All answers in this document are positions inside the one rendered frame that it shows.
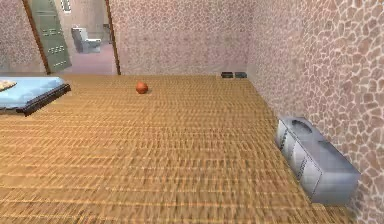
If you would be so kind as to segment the tan pillow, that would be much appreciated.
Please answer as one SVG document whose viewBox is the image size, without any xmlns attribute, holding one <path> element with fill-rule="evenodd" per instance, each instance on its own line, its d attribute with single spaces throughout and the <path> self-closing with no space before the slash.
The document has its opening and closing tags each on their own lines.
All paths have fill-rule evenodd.
<svg viewBox="0 0 384 224">
<path fill-rule="evenodd" d="M 5 91 L 9 88 L 12 88 L 16 85 L 15 81 L 9 80 L 0 80 L 0 92 Z"/>
</svg>

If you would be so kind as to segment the green room door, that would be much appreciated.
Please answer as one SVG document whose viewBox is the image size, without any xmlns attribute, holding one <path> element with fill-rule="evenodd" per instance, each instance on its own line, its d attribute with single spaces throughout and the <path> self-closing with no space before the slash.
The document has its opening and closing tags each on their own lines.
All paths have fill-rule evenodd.
<svg viewBox="0 0 384 224">
<path fill-rule="evenodd" d="M 54 0 L 28 0 L 32 16 L 52 73 L 71 66 L 59 15 Z"/>
</svg>

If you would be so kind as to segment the light blue bed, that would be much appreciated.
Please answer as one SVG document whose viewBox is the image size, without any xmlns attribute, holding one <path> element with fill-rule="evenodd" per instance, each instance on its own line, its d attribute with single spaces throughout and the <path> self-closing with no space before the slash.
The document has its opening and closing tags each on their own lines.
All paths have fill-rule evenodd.
<svg viewBox="0 0 384 224">
<path fill-rule="evenodd" d="M 71 90 L 62 78 L 55 76 L 0 76 L 0 80 L 15 81 L 16 85 L 0 92 L 0 115 L 31 115 Z"/>
</svg>

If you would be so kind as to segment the grey metal cabinet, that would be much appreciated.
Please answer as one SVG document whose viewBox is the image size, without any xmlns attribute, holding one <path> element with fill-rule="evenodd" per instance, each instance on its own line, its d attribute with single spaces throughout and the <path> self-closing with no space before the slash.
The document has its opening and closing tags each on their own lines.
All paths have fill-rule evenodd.
<svg viewBox="0 0 384 224">
<path fill-rule="evenodd" d="M 303 117 L 279 117 L 275 143 L 313 203 L 345 205 L 360 172 Z"/>
</svg>

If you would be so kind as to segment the white toilet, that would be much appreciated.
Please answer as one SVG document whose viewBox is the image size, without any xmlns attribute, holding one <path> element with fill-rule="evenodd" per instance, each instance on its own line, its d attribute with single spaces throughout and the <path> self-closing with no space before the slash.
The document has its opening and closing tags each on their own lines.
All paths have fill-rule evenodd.
<svg viewBox="0 0 384 224">
<path fill-rule="evenodd" d="M 101 51 L 101 40 L 89 38 L 85 28 L 73 27 L 71 33 L 78 53 L 89 54 L 99 53 Z"/>
</svg>

